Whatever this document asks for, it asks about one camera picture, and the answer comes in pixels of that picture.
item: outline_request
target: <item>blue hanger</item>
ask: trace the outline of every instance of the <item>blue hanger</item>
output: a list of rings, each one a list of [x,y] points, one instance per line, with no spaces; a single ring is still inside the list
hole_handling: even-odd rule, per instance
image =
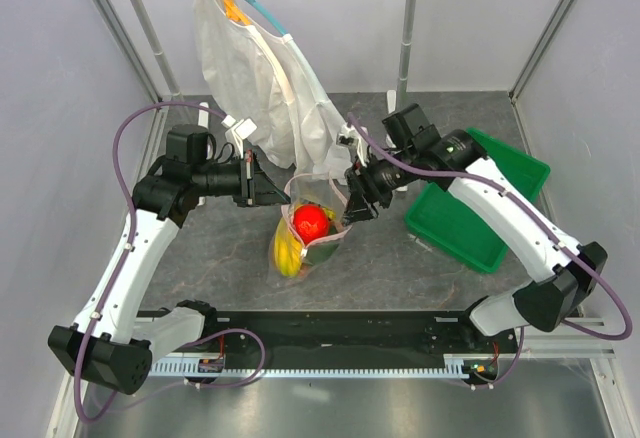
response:
[[[253,6],[262,16],[266,18],[266,20],[273,26],[278,33],[282,36],[288,35],[289,33],[285,30],[284,26],[280,24],[278,20],[276,20],[271,13],[269,13],[260,3],[256,0],[244,0]]]

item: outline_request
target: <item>green tray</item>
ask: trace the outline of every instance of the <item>green tray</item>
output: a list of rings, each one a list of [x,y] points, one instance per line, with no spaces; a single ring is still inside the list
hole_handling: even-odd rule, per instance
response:
[[[529,201],[535,200],[551,169],[489,135],[467,130],[498,165],[502,174]],[[507,245],[473,211],[435,184],[428,184],[405,215],[409,230],[471,268],[493,273]]]

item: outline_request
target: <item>gray wall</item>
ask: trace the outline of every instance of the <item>gray wall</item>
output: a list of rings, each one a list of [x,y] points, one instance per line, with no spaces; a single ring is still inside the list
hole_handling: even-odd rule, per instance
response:
[[[129,1],[112,1],[166,93]],[[328,91],[395,88],[404,0],[259,1],[289,29]],[[209,94],[195,51],[192,2],[145,0],[185,93]],[[419,0],[409,88],[509,89],[557,2]]]
[[[97,284],[124,202],[113,134],[145,104],[91,0],[0,0],[0,436],[43,436],[61,366],[47,348]],[[130,178],[148,124],[122,146]]]
[[[521,108],[561,226],[609,252],[605,278],[640,324],[640,0],[578,0],[531,82]],[[587,303],[620,330],[600,290]],[[636,410],[640,332],[616,346]]]

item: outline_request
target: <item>red ball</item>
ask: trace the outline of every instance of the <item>red ball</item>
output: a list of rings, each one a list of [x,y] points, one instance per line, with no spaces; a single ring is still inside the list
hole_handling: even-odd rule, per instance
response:
[[[302,205],[298,208],[293,213],[293,226],[305,245],[329,234],[329,218],[317,205]]]

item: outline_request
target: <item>white cloth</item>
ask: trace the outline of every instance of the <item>white cloth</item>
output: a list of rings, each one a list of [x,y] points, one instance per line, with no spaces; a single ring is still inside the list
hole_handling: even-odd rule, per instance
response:
[[[274,36],[253,25],[278,58],[296,97],[298,117],[292,123],[296,173],[328,173],[331,178],[344,180],[351,158],[348,149],[336,144],[344,119],[291,35]]]
[[[296,100],[289,80],[255,26],[228,19],[220,0],[195,0],[196,44],[216,103],[236,119],[251,118],[249,141],[281,168],[297,162],[292,123]]]

